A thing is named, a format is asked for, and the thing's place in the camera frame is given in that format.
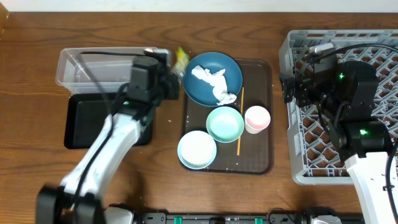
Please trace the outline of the yellow green snack wrapper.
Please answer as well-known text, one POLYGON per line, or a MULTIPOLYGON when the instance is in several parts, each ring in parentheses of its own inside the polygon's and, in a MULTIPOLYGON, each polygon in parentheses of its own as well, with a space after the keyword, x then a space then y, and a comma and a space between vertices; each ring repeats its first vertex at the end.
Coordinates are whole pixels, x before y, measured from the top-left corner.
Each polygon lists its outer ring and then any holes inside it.
POLYGON ((176 51, 176 61, 172 67, 172 73, 177 76, 178 79, 182 79, 185 75, 186 67, 189 64, 190 56, 179 47, 176 51))

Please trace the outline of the dark blue plate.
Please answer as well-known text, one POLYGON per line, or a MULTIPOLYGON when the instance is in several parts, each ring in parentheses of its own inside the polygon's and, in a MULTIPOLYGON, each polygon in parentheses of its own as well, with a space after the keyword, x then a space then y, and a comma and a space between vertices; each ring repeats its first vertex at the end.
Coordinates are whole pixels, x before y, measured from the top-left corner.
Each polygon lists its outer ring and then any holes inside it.
POLYGON ((183 88, 191 100, 203 106, 218 106, 218 100, 213 95, 213 87, 191 74, 193 68, 197 65, 209 69, 211 73, 225 69, 224 77, 228 92, 238 96, 243 86, 243 74, 237 62, 228 55, 207 52, 197 55, 187 65, 183 77, 183 88))

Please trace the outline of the pink white cup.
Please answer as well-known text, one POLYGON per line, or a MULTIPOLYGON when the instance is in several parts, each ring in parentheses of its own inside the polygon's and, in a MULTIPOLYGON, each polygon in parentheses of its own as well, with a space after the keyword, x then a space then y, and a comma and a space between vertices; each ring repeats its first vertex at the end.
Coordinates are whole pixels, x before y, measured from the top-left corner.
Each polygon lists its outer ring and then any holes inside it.
POLYGON ((271 114, 261 106, 252 106, 244 114, 245 130, 250 134, 260 133, 271 123, 271 114))

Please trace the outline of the white napkin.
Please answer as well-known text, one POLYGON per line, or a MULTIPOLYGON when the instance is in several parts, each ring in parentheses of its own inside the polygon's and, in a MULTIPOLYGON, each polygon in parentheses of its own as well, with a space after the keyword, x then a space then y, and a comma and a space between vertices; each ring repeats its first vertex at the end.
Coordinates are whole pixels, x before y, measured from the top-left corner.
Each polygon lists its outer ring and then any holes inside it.
POLYGON ((216 73, 211 73, 209 69, 202 68, 197 65, 193 68, 191 74, 213 87, 213 95, 218 100, 217 105, 227 105, 233 103, 237 96, 228 92, 226 79, 224 77, 225 69, 221 69, 216 73))

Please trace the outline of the mint green bowl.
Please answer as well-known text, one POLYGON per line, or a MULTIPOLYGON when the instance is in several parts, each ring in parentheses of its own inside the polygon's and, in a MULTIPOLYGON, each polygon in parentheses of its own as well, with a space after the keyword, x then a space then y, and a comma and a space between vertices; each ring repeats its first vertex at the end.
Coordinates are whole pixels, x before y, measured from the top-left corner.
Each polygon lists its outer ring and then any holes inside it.
POLYGON ((233 142, 242 135, 244 120, 238 110, 229 106, 221 106, 208 115, 206 130, 215 141, 233 142))

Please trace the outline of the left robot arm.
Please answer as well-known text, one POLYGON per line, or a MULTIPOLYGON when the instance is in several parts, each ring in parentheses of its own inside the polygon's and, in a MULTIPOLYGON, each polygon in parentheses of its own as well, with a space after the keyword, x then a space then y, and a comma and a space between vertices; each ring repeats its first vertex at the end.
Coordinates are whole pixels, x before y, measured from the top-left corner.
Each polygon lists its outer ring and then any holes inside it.
POLYGON ((170 74, 168 54, 135 54, 130 81, 114 100, 86 69, 99 89, 108 115, 98 137, 57 188, 43 186, 37 195, 36 223, 134 223, 134 212, 121 205, 103 207, 109 184, 127 152, 140 139, 164 100, 176 100, 179 82, 170 74))

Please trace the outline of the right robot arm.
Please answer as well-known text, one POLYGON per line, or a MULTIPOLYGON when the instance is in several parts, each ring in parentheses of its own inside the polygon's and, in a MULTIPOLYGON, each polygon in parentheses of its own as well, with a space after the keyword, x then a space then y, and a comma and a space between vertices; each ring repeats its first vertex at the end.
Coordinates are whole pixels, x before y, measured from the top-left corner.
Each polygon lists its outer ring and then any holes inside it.
POLYGON ((353 180, 366 223, 397 223, 397 143, 372 116, 376 69, 347 61, 299 78, 280 73, 284 101, 316 105, 328 119, 329 139, 353 180))

